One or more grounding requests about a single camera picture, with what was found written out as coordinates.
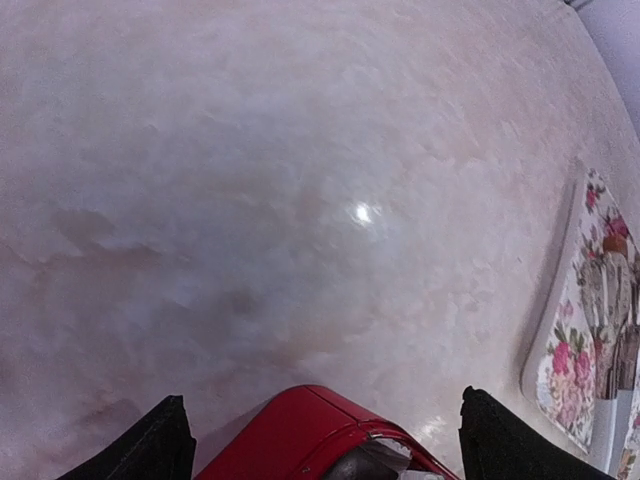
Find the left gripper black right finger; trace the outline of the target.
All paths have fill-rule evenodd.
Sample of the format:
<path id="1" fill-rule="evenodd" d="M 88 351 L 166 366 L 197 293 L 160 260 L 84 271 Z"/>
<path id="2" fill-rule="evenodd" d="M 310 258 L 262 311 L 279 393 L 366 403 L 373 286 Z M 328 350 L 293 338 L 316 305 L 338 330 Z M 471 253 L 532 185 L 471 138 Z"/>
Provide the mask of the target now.
<path id="1" fill-rule="evenodd" d="M 609 477 L 546 440 L 488 392 L 469 386 L 462 399 L 459 441 L 467 479 Z"/>

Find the silver metal serving tongs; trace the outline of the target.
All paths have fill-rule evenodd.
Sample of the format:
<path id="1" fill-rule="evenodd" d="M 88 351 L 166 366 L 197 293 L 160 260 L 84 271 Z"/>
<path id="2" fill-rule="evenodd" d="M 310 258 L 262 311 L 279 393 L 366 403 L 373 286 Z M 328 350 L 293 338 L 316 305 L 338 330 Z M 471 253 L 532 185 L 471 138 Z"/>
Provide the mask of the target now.
<path id="1" fill-rule="evenodd" d="M 627 257 L 607 251 L 585 261 L 582 309 L 595 350 L 589 463 L 617 477 L 626 447 L 636 383 L 637 288 Z"/>

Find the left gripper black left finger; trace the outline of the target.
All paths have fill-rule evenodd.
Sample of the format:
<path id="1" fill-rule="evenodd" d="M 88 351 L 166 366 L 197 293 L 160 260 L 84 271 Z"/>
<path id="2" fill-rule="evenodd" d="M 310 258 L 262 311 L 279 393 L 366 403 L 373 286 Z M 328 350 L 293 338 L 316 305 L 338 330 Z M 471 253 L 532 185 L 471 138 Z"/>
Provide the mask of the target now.
<path id="1" fill-rule="evenodd" d="M 169 395 L 104 450 L 60 480 L 190 480 L 195 450 L 184 397 Z"/>

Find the round swirl brown chocolate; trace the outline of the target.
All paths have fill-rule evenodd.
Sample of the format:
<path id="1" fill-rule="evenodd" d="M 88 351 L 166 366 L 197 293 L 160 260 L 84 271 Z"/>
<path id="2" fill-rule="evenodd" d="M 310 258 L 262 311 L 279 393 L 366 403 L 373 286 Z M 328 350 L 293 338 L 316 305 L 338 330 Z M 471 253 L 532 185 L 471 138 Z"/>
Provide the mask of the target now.
<path id="1" fill-rule="evenodd" d="M 620 234 L 613 234 L 603 239 L 603 251 L 604 252 L 616 252 L 628 256 L 628 244 L 627 239 Z"/>

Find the dark round chocolate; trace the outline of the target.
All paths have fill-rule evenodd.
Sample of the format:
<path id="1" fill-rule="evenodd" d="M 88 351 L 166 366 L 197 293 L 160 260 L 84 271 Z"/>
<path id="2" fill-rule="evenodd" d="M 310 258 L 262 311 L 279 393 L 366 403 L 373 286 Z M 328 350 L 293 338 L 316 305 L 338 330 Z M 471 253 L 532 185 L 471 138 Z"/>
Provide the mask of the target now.
<path id="1" fill-rule="evenodd" d="M 339 458 L 323 475 L 325 480 L 396 480 L 398 473 L 365 450 L 354 449 Z"/>

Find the red chocolate box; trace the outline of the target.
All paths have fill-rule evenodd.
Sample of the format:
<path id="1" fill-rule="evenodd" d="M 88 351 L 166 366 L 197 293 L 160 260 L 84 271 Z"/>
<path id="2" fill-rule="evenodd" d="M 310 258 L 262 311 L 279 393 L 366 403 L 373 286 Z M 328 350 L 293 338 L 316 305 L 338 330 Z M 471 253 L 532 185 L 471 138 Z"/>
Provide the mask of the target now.
<path id="1" fill-rule="evenodd" d="M 406 446 L 420 472 L 456 477 L 401 427 L 322 386 L 287 389 L 265 404 L 198 479 L 318 479 L 367 441 Z"/>

